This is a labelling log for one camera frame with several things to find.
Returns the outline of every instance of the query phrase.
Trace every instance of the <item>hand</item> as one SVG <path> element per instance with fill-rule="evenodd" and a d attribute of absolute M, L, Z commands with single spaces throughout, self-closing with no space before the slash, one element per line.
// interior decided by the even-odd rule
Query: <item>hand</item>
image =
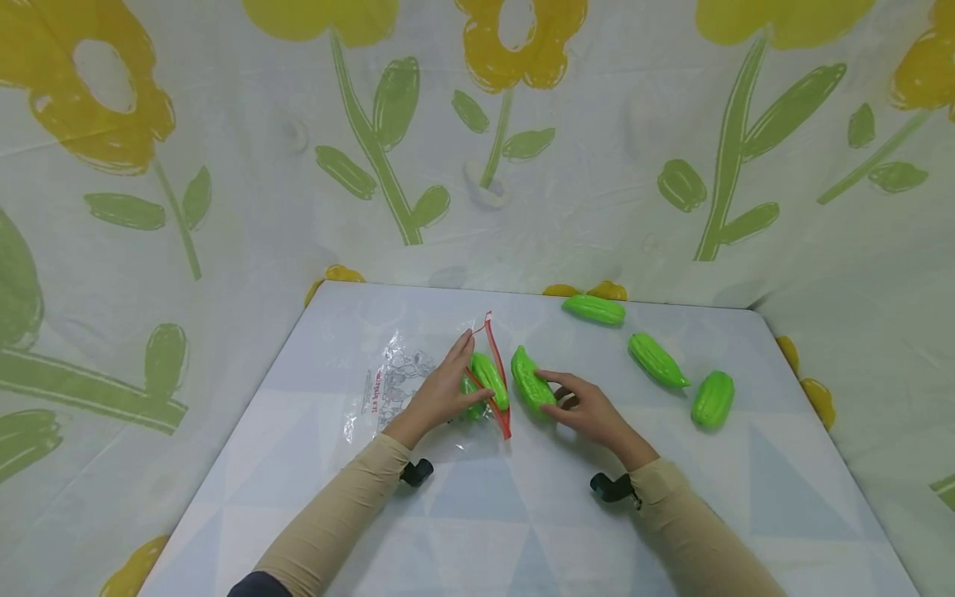
<path fill-rule="evenodd" d="M 413 450 L 426 433 L 441 423 L 459 415 L 472 404 L 494 397 L 492 390 L 478 390 L 467 395 L 461 393 L 461 377 L 464 368 L 471 363 L 474 351 L 475 340 L 472 332 L 467 330 L 414 393 L 408 407 L 382 433 Z"/>
<path fill-rule="evenodd" d="M 620 416 L 600 388 L 570 373 L 534 373 L 540 379 L 561 384 L 554 393 L 559 403 L 563 400 L 561 406 L 545 404 L 541 412 L 613 452 L 627 471 L 660 457 Z"/>

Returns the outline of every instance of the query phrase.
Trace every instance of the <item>white table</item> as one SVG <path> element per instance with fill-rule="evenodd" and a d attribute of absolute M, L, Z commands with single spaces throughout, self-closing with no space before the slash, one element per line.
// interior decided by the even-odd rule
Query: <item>white table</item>
<path fill-rule="evenodd" d="M 627 303 L 614 330 L 573 318 L 561 301 L 324 283 L 140 594 L 225 595 L 350 453 L 343 413 L 361 403 L 383 338 L 398 332 L 439 361 L 463 322 L 492 309 L 505 365 L 524 344 L 541 366 L 598 383 L 791 595 L 917 595 L 758 315 Z M 695 385 L 686 396 L 665 391 L 629 357 L 636 331 L 657 338 L 694 384 L 713 369 L 732 375 L 736 400 L 720 432 L 690 421 Z M 419 447 L 416 458 L 439 456 L 435 473 L 417 490 L 402 484 L 332 594 L 674 594 L 632 508 L 589 490 L 596 472 L 616 478 L 619 465 L 512 403 L 506 447 L 459 458 Z"/>

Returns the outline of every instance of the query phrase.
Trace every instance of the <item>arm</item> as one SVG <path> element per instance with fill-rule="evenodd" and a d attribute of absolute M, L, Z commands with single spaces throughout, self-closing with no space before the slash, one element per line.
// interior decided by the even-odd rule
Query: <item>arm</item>
<path fill-rule="evenodd" d="M 541 410 L 613 452 L 629 471 L 637 513 L 655 536 L 677 585 L 692 595 L 785 597 L 769 570 L 710 509 L 675 464 L 624 420 L 597 386 L 568 373 L 538 372 L 562 385 L 562 406 Z"/>
<path fill-rule="evenodd" d="M 421 438 L 472 404 L 494 396 L 490 390 L 460 393 L 460 380 L 473 351 L 474 340 L 468 330 L 421 384 L 408 408 L 289 523 L 255 571 L 232 589 L 232 597 L 315 597 L 329 588 L 374 515 L 394 492 Z M 274 581 L 281 587 L 274 587 Z M 272 583 L 273 589 L 257 592 L 256 583 Z"/>
<path fill-rule="evenodd" d="M 390 436 L 373 439 L 279 534 L 255 569 L 294 597 L 324 593 L 394 492 L 410 456 Z"/>
<path fill-rule="evenodd" d="M 769 570 L 690 487 L 658 458 L 630 473 L 638 515 L 658 540 L 668 572 L 692 595 L 785 597 Z"/>

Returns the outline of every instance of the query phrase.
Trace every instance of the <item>clear plastic bag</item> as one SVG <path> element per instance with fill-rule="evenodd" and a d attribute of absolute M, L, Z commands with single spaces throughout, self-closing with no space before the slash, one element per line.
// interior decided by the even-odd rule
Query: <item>clear plastic bag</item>
<path fill-rule="evenodd" d="M 490 320 L 490 313 L 485 318 Z M 474 330 L 476 321 L 447 326 L 444 333 L 406 333 L 391 330 L 381 338 L 381 350 L 368 362 L 364 392 L 345 405 L 342 436 L 336 447 L 335 463 L 347 464 L 375 436 L 384 431 L 414 397 L 425 378 L 435 370 L 467 329 Z M 487 322 L 477 327 L 475 351 L 497 353 L 493 334 Z M 414 453 L 416 458 L 446 462 L 462 458 L 482 458 L 496 454 L 510 437 L 507 420 L 496 407 L 489 406 L 477 418 L 462 413 L 425 436 Z"/>

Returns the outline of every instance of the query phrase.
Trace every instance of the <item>floral backdrop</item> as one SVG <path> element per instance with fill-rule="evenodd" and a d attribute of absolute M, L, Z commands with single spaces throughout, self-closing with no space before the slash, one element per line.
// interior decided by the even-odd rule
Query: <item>floral backdrop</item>
<path fill-rule="evenodd" d="M 0 576 L 135 594 L 331 278 L 757 310 L 949 594 L 953 48 L 948 0 L 0 0 Z"/>

